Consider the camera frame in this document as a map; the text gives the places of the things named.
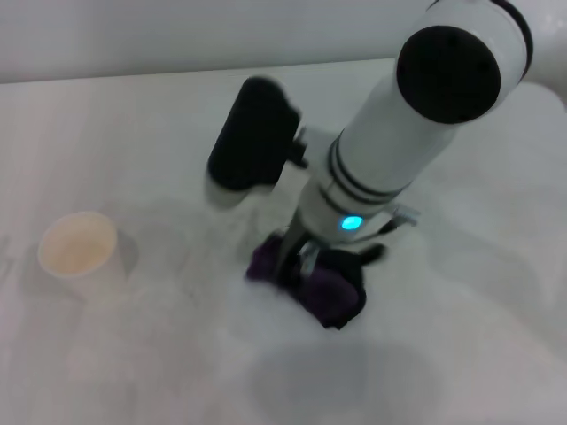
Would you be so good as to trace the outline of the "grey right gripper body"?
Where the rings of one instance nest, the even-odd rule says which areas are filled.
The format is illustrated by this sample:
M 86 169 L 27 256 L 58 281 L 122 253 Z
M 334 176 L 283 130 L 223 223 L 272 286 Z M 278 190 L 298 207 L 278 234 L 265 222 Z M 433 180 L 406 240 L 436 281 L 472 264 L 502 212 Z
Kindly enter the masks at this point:
M 389 235 L 402 226 L 409 225 L 414 227 L 417 225 L 420 216 L 417 210 L 406 205 L 389 205 L 386 207 L 385 212 L 390 219 L 370 238 Z

